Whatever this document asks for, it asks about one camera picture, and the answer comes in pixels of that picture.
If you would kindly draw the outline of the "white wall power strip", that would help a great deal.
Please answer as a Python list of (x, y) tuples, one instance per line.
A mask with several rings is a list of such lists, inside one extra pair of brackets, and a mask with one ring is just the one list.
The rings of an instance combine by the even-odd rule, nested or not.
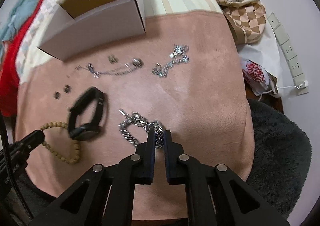
[(293, 47), (287, 31), (280, 20), (276, 17), (274, 12), (267, 17), (267, 20), (271, 25), (277, 43), (289, 68), (291, 77), (293, 79), (293, 85), (297, 90), (297, 95), (307, 94), (309, 92), (309, 83), (306, 80), (304, 71), (298, 58), (298, 53)]

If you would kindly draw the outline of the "pink striped table blanket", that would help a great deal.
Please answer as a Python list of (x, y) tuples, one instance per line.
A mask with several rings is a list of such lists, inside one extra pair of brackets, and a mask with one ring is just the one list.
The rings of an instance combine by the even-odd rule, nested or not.
[[(215, 0), (144, 0), (146, 34), (93, 48), (67, 61), (55, 58), (33, 69), (18, 89), (16, 139), (42, 125), (65, 122), (89, 87), (107, 96), (101, 136), (81, 143), (80, 160), (64, 129), (46, 130), (52, 150), (37, 147), (27, 174), (57, 197), (94, 164), (110, 166), (135, 148), (120, 134), (121, 111), (160, 121), (175, 142), (201, 163), (224, 163), (247, 179), (254, 135), (240, 59), (227, 21)], [(108, 55), (118, 62), (111, 64)]]

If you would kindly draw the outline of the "black fitness band watch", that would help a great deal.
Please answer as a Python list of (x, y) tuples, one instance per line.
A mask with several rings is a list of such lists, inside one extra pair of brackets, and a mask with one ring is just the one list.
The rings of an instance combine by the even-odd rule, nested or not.
[(88, 88), (69, 110), (68, 134), (74, 141), (92, 141), (100, 136), (108, 115), (107, 96)]

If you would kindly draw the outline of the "brown checkered cloth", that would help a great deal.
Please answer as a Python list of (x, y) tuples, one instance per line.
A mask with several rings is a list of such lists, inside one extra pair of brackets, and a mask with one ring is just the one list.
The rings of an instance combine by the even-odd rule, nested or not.
[(266, 26), (266, 10), (260, 0), (216, 0), (227, 19), (236, 44), (259, 42)]

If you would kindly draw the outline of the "red printed plastic bag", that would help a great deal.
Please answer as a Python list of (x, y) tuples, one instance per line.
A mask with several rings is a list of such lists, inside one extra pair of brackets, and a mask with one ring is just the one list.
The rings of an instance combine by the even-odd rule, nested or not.
[(244, 79), (250, 85), (254, 94), (260, 95), (267, 91), (270, 85), (268, 72), (259, 64), (241, 58), (241, 68)]

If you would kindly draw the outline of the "checkered bed sheet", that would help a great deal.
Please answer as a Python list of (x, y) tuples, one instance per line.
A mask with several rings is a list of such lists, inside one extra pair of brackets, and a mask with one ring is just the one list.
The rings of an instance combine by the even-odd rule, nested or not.
[(41, 51), (38, 47), (44, 33), (53, 18), (56, 7), (66, 0), (44, 0), (31, 26), (28, 28), (16, 57), (16, 70), (19, 84), (28, 81), (34, 68), (50, 61), (53, 57)]

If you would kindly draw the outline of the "dark fluffy garment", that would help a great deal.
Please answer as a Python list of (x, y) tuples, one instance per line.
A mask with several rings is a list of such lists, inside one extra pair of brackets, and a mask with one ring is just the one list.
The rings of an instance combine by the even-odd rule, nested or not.
[(311, 143), (293, 121), (272, 107), (250, 99), (254, 159), (246, 183), (283, 217), (294, 209), (311, 164)]

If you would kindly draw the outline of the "small silver earring pair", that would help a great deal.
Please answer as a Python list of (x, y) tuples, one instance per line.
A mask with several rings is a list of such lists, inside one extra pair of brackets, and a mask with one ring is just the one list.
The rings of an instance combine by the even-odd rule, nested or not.
[(118, 59), (117, 59), (113, 54), (110, 54), (110, 55), (108, 55), (108, 61), (109, 61), (111, 64), (114, 64), (114, 63), (117, 63), (117, 62), (118, 62)]

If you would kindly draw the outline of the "red blanket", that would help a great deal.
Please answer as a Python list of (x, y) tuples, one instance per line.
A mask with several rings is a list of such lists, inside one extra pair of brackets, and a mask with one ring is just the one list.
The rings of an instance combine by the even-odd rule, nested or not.
[(17, 114), (17, 94), (20, 78), (16, 70), (16, 58), (20, 44), (36, 17), (43, 0), (39, 0), (32, 15), (21, 26), (14, 39), (9, 43), (7, 55), (4, 60), (1, 72), (1, 113), (4, 117), (11, 117)]

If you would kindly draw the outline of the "white cardboard box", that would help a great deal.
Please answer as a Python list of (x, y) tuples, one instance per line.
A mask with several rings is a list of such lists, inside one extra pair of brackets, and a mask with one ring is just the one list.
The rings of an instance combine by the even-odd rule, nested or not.
[(66, 0), (57, 4), (38, 48), (65, 61), (145, 33), (144, 0)]

